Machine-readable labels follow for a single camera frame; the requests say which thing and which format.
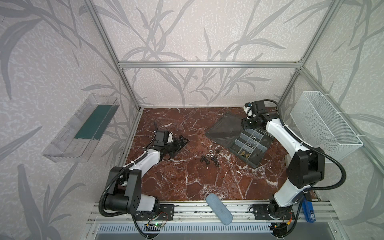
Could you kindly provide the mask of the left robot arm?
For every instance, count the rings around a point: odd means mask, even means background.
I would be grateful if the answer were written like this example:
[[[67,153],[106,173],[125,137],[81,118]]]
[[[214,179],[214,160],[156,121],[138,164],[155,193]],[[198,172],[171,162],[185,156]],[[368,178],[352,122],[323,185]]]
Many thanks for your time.
[[[174,158],[190,141],[172,132],[156,130],[144,152],[123,167],[110,170],[99,200],[99,213],[104,217],[124,214],[156,217],[160,214],[158,198],[142,194],[142,177],[165,156]]]

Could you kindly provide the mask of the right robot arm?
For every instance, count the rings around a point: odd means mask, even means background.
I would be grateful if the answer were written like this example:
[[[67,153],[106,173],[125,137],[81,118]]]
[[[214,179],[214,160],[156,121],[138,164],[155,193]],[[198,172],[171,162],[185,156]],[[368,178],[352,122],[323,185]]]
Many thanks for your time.
[[[244,129],[265,129],[286,149],[291,156],[287,168],[287,180],[270,199],[269,212],[277,213],[299,203],[303,195],[309,191],[334,190],[342,186],[347,173],[342,164],[333,157],[325,154],[323,149],[314,148],[299,138],[285,124],[279,115],[279,109],[268,112],[265,102],[278,103],[273,100],[261,100],[245,103],[246,117],[243,119]],[[316,187],[325,178],[325,159],[334,163],[341,172],[340,180],[330,186]]]

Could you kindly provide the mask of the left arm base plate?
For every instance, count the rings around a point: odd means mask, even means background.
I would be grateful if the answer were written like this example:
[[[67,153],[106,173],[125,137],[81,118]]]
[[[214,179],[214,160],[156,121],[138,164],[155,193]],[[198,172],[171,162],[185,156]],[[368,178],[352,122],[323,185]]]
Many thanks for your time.
[[[135,215],[137,221],[149,221],[155,219],[156,221],[172,221],[175,213],[175,205],[173,204],[160,204],[154,212],[140,212]]]

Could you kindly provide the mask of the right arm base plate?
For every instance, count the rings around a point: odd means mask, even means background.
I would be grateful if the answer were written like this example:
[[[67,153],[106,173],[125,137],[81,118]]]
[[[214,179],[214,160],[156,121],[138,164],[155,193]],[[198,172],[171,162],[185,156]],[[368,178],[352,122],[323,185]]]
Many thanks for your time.
[[[279,207],[273,203],[253,204],[249,212],[254,215],[256,220],[292,221],[295,219],[292,206]]]

